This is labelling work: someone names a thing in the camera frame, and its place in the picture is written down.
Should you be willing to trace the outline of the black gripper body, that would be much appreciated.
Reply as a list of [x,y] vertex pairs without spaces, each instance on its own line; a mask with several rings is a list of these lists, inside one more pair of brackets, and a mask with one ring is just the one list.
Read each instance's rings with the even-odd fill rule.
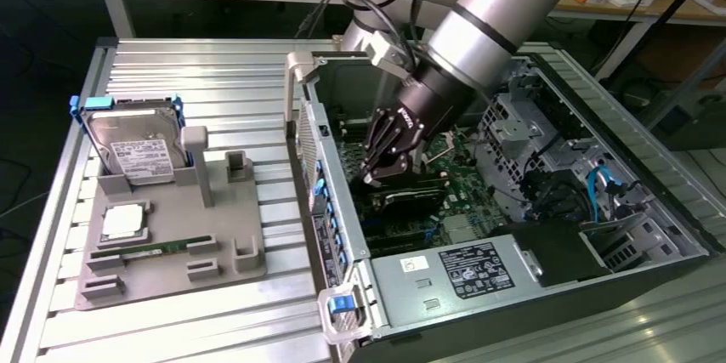
[[382,106],[402,130],[405,145],[421,145],[451,129],[475,99],[477,91],[439,65],[419,65]]

